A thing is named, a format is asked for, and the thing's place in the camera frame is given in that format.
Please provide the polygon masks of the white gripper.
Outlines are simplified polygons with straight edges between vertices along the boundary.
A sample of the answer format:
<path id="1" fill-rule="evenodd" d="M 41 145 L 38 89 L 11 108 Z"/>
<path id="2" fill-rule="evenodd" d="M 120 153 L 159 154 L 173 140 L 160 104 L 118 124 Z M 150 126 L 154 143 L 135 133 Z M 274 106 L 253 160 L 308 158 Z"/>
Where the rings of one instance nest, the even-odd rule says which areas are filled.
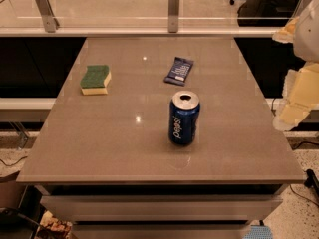
<path id="1" fill-rule="evenodd" d="M 272 40 L 292 43 L 294 54 L 306 63 L 298 71 L 289 70 L 282 91 L 283 100 L 273 126 L 280 131 L 297 127 L 319 104 L 319 0 L 312 0 L 300 17 L 276 31 Z"/>

